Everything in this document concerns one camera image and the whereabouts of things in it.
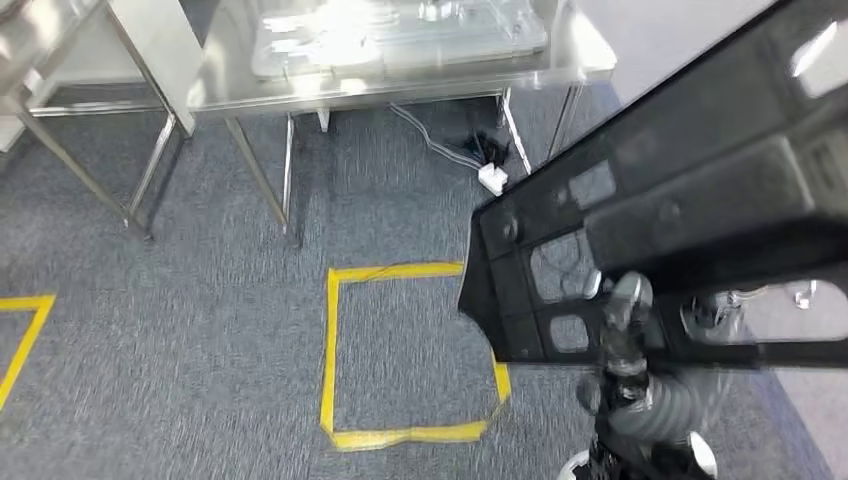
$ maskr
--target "table top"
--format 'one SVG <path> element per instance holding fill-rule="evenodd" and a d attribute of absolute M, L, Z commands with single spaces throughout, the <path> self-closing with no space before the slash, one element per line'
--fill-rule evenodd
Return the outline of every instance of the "table top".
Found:
<path fill-rule="evenodd" d="M 231 116 L 475 97 L 507 87 L 607 79 L 616 63 L 612 49 L 573 2 L 530 0 L 548 32 L 547 44 L 530 55 L 379 73 L 334 70 L 279 80 L 255 76 L 251 57 L 263 15 L 291 11 L 293 5 L 315 9 L 327 1 L 221 0 L 189 93 L 189 108 L 198 116 Z"/>
<path fill-rule="evenodd" d="M 35 88 L 39 68 L 106 0 L 23 0 L 0 17 L 0 98 Z"/>

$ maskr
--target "black mount bracket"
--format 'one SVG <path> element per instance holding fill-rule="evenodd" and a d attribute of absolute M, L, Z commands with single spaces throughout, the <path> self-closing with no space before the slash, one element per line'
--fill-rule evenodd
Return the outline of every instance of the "black mount bracket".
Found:
<path fill-rule="evenodd" d="M 650 364 L 848 367 L 848 339 L 705 344 L 680 314 L 696 295 L 790 280 L 848 292 L 848 85 L 810 94 L 800 70 L 815 59 L 799 59 L 846 18 L 841 0 L 777 2 L 478 208 L 459 308 L 495 357 L 596 363 L 608 295 L 545 301 L 531 271 L 535 249 L 583 231 L 604 278 L 651 281 L 665 346 Z M 581 198 L 599 173 L 614 188 Z M 565 315 L 583 320 L 586 349 L 554 345 Z"/>

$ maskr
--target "gray carpet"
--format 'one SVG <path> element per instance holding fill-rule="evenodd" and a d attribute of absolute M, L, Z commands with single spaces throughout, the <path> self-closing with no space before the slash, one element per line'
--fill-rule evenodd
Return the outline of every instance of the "gray carpet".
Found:
<path fill-rule="evenodd" d="M 527 144 L 540 145 L 546 132 L 528 122 L 542 107 L 526 95 L 516 115 Z M 583 127 L 603 115 L 588 99 Z M 492 104 L 412 110 L 451 139 L 469 116 L 493 123 Z M 159 120 L 49 123 L 99 178 L 126 191 Z M 260 158 L 275 159 L 269 176 L 280 178 L 282 120 L 245 125 Z M 553 478 L 587 446 L 591 420 L 572 395 L 579 372 L 517 366 L 513 396 L 480 442 L 331 448 L 318 424 L 327 268 L 460 260 L 469 214 L 487 193 L 387 110 L 334 115 L 328 135 L 312 116 L 297 129 L 291 235 L 274 224 L 224 126 L 210 122 L 175 164 L 154 243 L 131 238 L 24 140 L 0 177 L 0 292 L 58 298 L 0 413 L 0 477 Z M 491 410 L 486 342 L 454 311 L 457 285 L 342 286 L 338 430 Z M 707 433 L 724 478 L 803 478 L 754 392 L 738 379 Z"/>

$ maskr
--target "yellow tape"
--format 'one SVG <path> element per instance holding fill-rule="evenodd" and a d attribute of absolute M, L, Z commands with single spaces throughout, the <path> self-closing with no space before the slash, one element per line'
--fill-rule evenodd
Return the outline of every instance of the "yellow tape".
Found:
<path fill-rule="evenodd" d="M 0 410 L 3 410 L 3 406 L 6 404 L 6 398 L 9 397 L 12 387 L 15 385 L 15 380 L 18 379 L 18 375 L 24 368 L 24 362 L 26 362 L 29 351 L 32 350 L 32 346 L 35 344 L 36 338 L 38 338 L 38 332 L 41 331 L 41 327 L 47 321 L 47 314 L 50 313 L 50 308 L 53 307 L 53 301 L 55 299 L 55 295 L 0 298 L 0 311 L 35 310 L 29 328 L 27 328 L 24 338 L 21 339 L 15 356 L 12 357 L 12 363 L 9 364 L 6 375 L 3 376 L 3 382 L 0 383 Z"/>
<path fill-rule="evenodd" d="M 337 449 L 343 451 L 376 450 L 402 442 L 455 443 L 479 440 L 489 422 L 497 415 L 512 390 L 509 370 L 492 355 L 498 405 L 486 420 L 438 427 L 410 427 L 392 430 L 354 430 L 336 432 L 333 410 L 336 389 L 336 344 L 338 335 L 339 289 L 342 283 L 401 278 L 446 277 L 462 274 L 462 263 L 440 262 L 362 267 L 327 272 L 327 345 L 324 362 L 324 388 L 321 393 L 321 428 Z"/>
<path fill-rule="evenodd" d="M 446 427 L 411 427 L 398 430 L 357 430 L 335 432 L 333 444 L 339 450 L 377 450 L 403 442 L 460 443 L 480 440 L 487 422 L 471 422 Z"/>
<path fill-rule="evenodd" d="M 387 267 L 346 268 L 334 271 L 341 282 L 362 282 L 365 280 L 390 280 L 397 278 L 450 277 L 462 273 L 462 263 L 405 263 Z"/>
<path fill-rule="evenodd" d="M 324 390 L 321 393 L 321 427 L 333 434 L 336 398 L 336 336 L 339 305 L 339 278 L 332 268 L 327 272 L 327 348 L 324 351 Z"/>

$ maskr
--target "stainless steel table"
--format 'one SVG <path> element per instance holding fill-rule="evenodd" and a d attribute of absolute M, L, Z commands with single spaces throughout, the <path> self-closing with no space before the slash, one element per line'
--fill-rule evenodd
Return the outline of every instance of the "stainless steel table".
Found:
<path fill-rule="evenodd" d="M 105 9 L 107 18 L 132 57 L 144 80 L 154 90 L 158 102 L 89 102 L 56 107 L 27 107 L 27 101 L 43 86 L 43 81 L 61 64 L 72 39 L 96 12 Z M 103 203 L 123 218 L 125 225 L 143 238 L 150 230 L 137 218 L 137 210 L 153 178 L 171 134 L 180 139 L 187 130 L 165 99 L 144 60 L 115 18 L 107 0 L 26 0 L 0 19 L 0 115 L 16 115 L 56 157 L 59 158 Z M 85 116 L 132 113 L 150 110 L 168 112 L 142 178 L 129 205 L 122 205 L 59 143 L 39 120 L 41 117 Z"/>
<path fill-rule="evenodd" d="M 608 79 L 616 57 L 583 13 L 568 0 L 531 0 L 542 20 L 548 43 L 532 55 L 461 64 L 435 64 L 429 68 L 350 73 L 328 69 L 319 74 L 289 76 L 269 81 L 251 71 L 254 40 L 266 12 L 315 9 L 326 0 L 221 0 L 204 46 L 204 59 L 189 93 L 189 108 L 198 120 L 225 117 L 244 160 L 259 184 L 276 218 L 289 218 L 294 122 L 303 112 L 324 113 L 389 102 L 411 103 L 456 98 L 496 96 L 525 169 L 530 163 L 509 109 L 510 89 L 570 86 L 557 132 L 568 129 L 582 85 Z M 276 112 L 288 116 L 282 201 L 268 184 L 238 117 Z"/>

